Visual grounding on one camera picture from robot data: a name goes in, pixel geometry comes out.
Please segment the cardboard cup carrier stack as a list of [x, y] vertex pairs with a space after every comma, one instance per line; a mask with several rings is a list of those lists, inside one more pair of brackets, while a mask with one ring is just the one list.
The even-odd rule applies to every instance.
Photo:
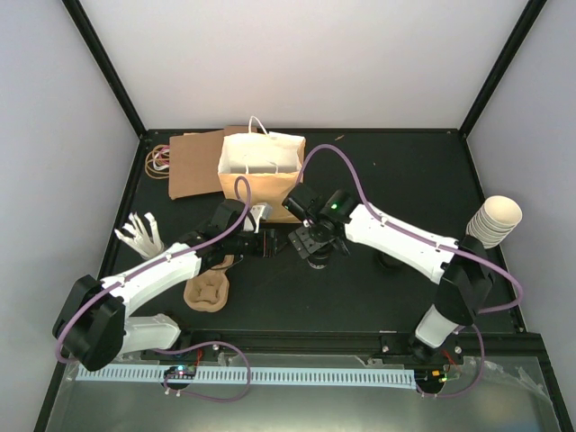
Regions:
[[230, 281], [226, 272], [234, 264], [233, 255], [206, 272], [188, 280], [184, 288], [184, 302], [194, 311], [214, 313], [228, 301]]

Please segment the yellow paper takeout bag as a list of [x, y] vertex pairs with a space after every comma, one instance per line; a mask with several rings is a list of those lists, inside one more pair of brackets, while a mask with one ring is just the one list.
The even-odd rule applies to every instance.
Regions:
[[222, 144], [218, 177], [227, 198], [247, 197], [246, 189], [234, 188], [235, 181], [244, 176], [250, 186], [250, 204], [267, 203], [272, 207], [268, 221], [296, 223], [282, 202], [300, 181], [306, 139], [267, 130], [254, 115], [240, 132], [227, 135]]

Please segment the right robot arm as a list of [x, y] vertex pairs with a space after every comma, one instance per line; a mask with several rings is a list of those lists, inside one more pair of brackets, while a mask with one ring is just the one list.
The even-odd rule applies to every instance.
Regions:
[[283, 207], [301, 227], [289, 239], [299, 255], [322, 262], [336, 250], [345, 255], [352, 242], [375, 249], [407, 265], [437, 284], [436, 297], [408, 341], [418, 363], [431, 362], [446, 339], [475, 322], [494, 284], [494, 273], [483, 260], [483, 244], [470, 236], [462, 240], [418, 229], [361, 203], [344, 190], [322, 198], [305, 184], [297, 184]]

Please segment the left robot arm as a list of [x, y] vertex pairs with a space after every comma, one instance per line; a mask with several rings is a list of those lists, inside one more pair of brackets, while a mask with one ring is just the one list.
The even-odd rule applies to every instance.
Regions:
[[271, 213], [264, 202], [248, 208], [226, 199], [210, 220], [142, 264], [101, 280], [76, 280], [52, 330], [58, 360], [97, 371], [118, 356], [149, 349], [187, 357], [190, 333], [166, 314], [138, 317], [137, 309], [177, 284], [226, 270], [236, 257], [275, 256], [284, 238], [261, 225]]

